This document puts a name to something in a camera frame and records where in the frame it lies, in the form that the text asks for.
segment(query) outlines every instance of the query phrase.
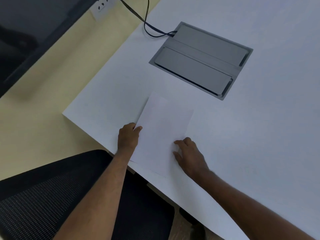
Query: black screen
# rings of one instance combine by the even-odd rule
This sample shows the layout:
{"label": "black screen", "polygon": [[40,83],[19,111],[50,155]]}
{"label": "black screen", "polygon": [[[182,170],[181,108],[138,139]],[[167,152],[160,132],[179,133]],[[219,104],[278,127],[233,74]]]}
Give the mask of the black screen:
{"label": "black screen", "polygon": [[0,96],[96,0],[0,0]]}

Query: cable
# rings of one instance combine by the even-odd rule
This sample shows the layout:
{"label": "cable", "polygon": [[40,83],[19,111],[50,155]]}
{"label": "cable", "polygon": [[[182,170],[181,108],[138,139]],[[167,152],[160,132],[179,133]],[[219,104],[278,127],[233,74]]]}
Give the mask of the cable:
{"label": "cable", "polygon": [[[152,25],[150,25],[149,23],[147,23],[147,16],[148,16],[148,11],[149,11],[150,0],[148,0],[148,7],[147,7],[147,9],[146,9],[146,17],[145,17],[145,19],[143,19],[135,10],[133,10],[127,3],[125,3],[124,0],[120,0],[120,1],[123,3],[123,5],[124,5],[130,12],[132,12],[135,16],[138,17],[138,19],[140,19],[140,20],[144,23],[144,24],[143,24],[144,30],[146,31],[146,33],[147,33],[149,36],[154,37],[154,38],[160,38],[160,37],[163,37],[163,36],[166,36],[166,35],[168,35],[168,36],[170,36],[170,37],[173,37],[173,36],[174,36],[174,33],[177,32],[177,31],[171,31],[171,32],[169,32],[169,33],[165,33],[165,32],[163,32],[163,31],[161,31],[160,29],[157,29],[157,28],[155,28],[154,26],[152,26]],[[158,32],[158,33],[160,33],[160,34],[162,34],[162,35],[154,36],[154,35],[150,34],[150,33],[146,30],[146,25],[147,25],[148,27],[150,27],[151,29],[153,29],[154,31],[156,31],[156,32]]]}

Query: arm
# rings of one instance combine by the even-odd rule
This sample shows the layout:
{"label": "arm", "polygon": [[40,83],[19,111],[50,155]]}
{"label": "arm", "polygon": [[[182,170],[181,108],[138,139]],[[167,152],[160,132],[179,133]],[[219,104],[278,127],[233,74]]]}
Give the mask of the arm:
{"label": "arm", "polygon": [[189,137],[174,143],[182,151],[182,156],[173,153],[183,171],[214,198],[250,240],[314,240],[210,171],[203,155]]}
{"label": "arm", "polygon": [[135,123],[119,131],[118,152],[100,178],[61,226],[54,240],[111,239],[128,162],[142,127]]}

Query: wall outlet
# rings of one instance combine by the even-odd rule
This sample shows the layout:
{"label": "wall outlet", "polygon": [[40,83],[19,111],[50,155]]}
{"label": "wall outlet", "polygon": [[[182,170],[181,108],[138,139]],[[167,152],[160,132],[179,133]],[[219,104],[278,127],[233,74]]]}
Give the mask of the wall outlet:
{"label": "wall outlet", "polygon": [[117,0],[97,0],[91,7],[90,11],[96,21],[102,19],[103,16],[114,6]]}

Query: white paper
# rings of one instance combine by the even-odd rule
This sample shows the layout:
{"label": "white paper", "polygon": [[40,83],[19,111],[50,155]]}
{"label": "white paper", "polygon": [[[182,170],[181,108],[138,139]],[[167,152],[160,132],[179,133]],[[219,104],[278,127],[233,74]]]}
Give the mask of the white paper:
{"label": "white paper", "polygon": [[143,129],[131,161],[166,177],[170,171],[175,140],[185,137],[193,110],[181,108],[156,93],[152,93],[136,126]]}

